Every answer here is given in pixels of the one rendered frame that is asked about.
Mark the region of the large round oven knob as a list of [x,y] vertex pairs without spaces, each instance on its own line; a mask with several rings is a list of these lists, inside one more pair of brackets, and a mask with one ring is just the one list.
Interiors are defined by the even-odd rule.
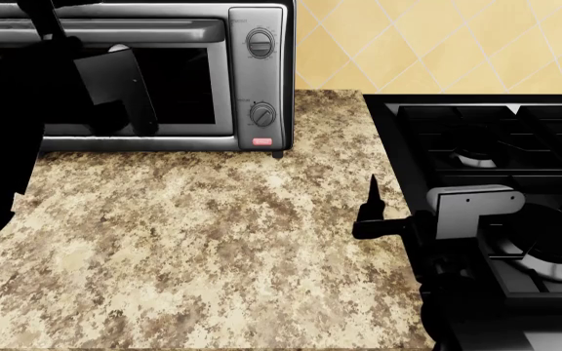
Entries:
[[275,48],[273,34],[265,28],[255,28],[246,37],[246,46],[250,55],[256,59],[266,59]]

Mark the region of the toaster oven glass door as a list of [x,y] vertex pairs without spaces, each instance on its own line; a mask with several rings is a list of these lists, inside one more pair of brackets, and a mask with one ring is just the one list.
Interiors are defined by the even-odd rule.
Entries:
[[[233,135],[226,34],[221,19],[62,19],[86,57],[131,49],[154,108],[154,137]],[[0,19],[0,58],[38,41],[30,19]],[[46,137],[90,137],[82,117],[48,120]]]

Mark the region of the small round oven knob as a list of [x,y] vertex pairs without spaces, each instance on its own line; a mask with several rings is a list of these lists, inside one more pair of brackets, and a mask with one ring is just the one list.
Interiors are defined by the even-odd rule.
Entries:
[[250,119],[259,128],[267,128],[276,118],[275,108],[264,101],[257,102],[251,107]]

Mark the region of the silver gas burner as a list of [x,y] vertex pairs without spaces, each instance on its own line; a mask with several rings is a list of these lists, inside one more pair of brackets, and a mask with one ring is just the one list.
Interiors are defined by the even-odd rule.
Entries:
[[517,213],[490,215],[486,241],[494,259],[523,272],[535,271],[543,280],[562,283],[562,212],[525,204]]
[[470,168],[496,169],[500,154],[491,144],[460,141],[449,157]]

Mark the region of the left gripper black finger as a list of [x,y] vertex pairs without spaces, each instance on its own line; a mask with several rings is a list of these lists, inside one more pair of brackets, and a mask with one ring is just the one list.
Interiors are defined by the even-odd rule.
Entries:
[[66,37],[53,0],[26,0],[26,13],[42,40],[60,40]]

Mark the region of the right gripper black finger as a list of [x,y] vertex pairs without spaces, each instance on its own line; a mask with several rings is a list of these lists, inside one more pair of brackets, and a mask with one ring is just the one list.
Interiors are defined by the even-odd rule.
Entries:
[[383,220],[385,203],[381,199],[378,181],[375,175],[371,176],[368,199],[362,205],[362,220]]

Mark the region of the silver toaster oven body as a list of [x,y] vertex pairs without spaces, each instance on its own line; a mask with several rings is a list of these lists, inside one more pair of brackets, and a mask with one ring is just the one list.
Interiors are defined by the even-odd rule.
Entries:
[[[131,128],[114,136],[46,136],[40,150],[49,151],[286,151],[294,132],[295,0],[102,0],[99,4],[57,8],[61,20],[222,20],[226,34],[232,136],[134,136]],[[0,20],[29,20],[17,0],[0,0]],[[273,34],[275,48],[268,58],[253,58],[246,37],[255,28]],[[250,119],[251,107],[267,102],[276,118],[267,128]],[[82,125],[89,112],[81,116]],[[272,145],[255,146],[252,139],[271,138]]]

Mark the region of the black cast iron grate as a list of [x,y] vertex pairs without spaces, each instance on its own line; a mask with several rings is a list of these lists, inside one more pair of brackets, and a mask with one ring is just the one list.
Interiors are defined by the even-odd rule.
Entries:
[[[398,118],[419,163],[434,172],[562,172],[558,154],[507,107],[404,106]],[[452,160],[460,141],[493,145],[498,167],[475,169]]]
[[[549,208],[562,212],[562,209]],[[506,297],[521,302],[538,300],[542,304],[562,306],[562,283],[543,280],[535,271],[523,272],[507,262],[494,259],[494,250],[488,245],[484,233],[485,220],[488,217],[489,215],[481,217],[478,239],[481,251],[485,254],[491,271],[496,274],[496,280]]]

